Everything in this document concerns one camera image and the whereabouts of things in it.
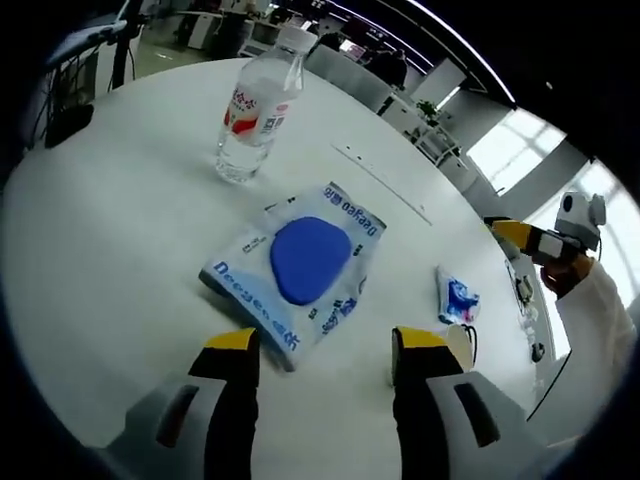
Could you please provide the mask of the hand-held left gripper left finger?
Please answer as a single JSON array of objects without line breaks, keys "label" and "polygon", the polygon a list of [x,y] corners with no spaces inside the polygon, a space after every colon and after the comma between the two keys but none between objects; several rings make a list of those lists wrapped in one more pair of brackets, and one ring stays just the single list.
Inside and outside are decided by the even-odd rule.
[{"label": "hand-held left gripper left finger", "polygon": [[118,436],[125,477],[250,479],[259,377],[256,329],[210,338],[186,374],[127,411]]}]

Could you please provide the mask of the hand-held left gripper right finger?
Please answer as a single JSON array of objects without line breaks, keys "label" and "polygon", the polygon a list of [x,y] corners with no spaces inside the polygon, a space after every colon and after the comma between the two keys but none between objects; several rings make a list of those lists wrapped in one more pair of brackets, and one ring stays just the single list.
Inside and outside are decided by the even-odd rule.
[{"label": "hand-held left gripper right finger", "polygon": [[521,406],[476,371],[446,338],[392,331],[393,417],[403,479],[519,479],[531,459]]}]

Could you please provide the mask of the person's right hand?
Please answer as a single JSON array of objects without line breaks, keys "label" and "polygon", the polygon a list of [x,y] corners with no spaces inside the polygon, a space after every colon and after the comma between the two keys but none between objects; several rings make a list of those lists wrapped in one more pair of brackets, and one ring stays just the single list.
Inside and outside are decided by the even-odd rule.
[{"label": "person's right hand", "polygon": [[595,260],[578,254],[571,262],[550,261],[540,269],[540,279],[546,288],[561,299],[571,292],[590,273]]}]

